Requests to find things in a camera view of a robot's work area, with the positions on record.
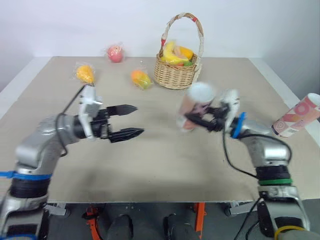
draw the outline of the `yellow fruit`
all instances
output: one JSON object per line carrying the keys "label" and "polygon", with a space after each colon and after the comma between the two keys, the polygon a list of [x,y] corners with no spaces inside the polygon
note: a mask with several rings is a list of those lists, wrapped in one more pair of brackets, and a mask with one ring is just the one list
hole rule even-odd
{"label": "yellow fruit", "polygon": [[131,73],[131,79],[135,85],[143,90],[147,89],[152,84],[149,76],[141,70],[133,71]]}
{"label": "yellow fruit", "polygon": [[94,72],[89,65],[82,65],[76,70],[76,77],[87,84],[93,84],[95,82]]}
{"label": "yellow fruit", "polygon": [[164,60],[172,65],[177,65],[180,63],[187,62],[189,59],[187,57],[179,57],[173,53],[176,44],[174,41],[169,41],[163,48]]}
{"label": "yellow fruit", "polygon": [[183,46],[180,46],[180,53],[183,56],[187,57],[189,60],[191,60],[194,55],[193,51],[191,51],[190,49],[183,47]]}

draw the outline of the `pink patterned cup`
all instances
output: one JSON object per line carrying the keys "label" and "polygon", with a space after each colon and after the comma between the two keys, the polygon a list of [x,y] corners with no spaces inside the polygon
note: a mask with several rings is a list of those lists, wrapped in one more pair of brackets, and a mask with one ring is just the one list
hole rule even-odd
{"label": "pink patterned cup", "polygon": [[320,95],[309,93],[283,117],[277,120],[272,129],[275,134],[288,138],[320,117]]}

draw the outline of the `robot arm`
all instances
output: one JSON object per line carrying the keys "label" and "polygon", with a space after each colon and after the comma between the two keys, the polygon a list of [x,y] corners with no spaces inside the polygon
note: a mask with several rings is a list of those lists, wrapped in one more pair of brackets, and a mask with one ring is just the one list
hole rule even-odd
{"label": "robot arm", "polygon": [[118,105],[100,109],[102,102],[96,97],[95,88],[86,85],[82,89],[79,115],[61,113],[58,117],[46,118],[16,148],[17,163],[7,176],[13,179],[0,205],[0,239],[17,235],[46,238],[48,212],[43,207],[48,200],[48,187],[58,159],[67,153],[62,154],[67,150],[66,145],[84,138],[109,139],[115,143],[134,138],[144,131],[126,128],[112,132],[111,116],[127,115],[137,108]]}
{"label": "robot arm", "polygon": [[308,232],[310,222],[299,197],[297,188],[292,185],[288,164],[291,160],[291,149],[283,141],[272,137],[272,130],[245,119],[244,113],[235,117],[239,108],[239,99],[235,90],[227,91],[220,101],[220,107],[208,109],[213,116],[211,121],[202,119],[197,114],[188,113],[185,116],[192,122],[205,127],[209,132],[223,131],[234,139],[240,140],[248,149],[256,175],[242,171],[233,165],[233,168],[258,179],[258,192],[261,200],[257,203],[259,227],[266,237],[278,240],[293,239],[292,231],[278,232],[288,228],[304,229],[304,239],[312,238],[316,234]]}

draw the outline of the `yellow banana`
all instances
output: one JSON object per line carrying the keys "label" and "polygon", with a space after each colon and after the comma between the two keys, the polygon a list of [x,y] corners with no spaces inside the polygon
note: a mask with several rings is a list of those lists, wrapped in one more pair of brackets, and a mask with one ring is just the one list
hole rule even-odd
{"label": "yellow banana", "polygon": [[169,41],[163,49],[163,57],[164,60],[172,65],[180,64],[187,62],[189,59],[187,57],[179,57],[173,53],[174,48],[175,48],[175,42],[174,41]]}

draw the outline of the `paper cup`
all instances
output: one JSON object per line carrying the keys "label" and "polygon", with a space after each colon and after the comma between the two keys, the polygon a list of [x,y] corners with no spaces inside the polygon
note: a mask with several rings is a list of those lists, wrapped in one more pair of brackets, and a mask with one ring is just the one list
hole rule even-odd
{"label": "paper cup", "polygon": [[210,85],[204,82],[192,84],[183,97],[182,104],[176,118],[177,126],[183,132],[193,130],[197,125],[188,120],[185,117],[185,114],[194,113],[200,114],[201,116],[205,115],[214,97],[215,92]]}
{"label": "paper cup", "polygon": [[272,129],[275,134],[288,138],[320,117],[320,95],[309,93],[283,117],[277,120]]}

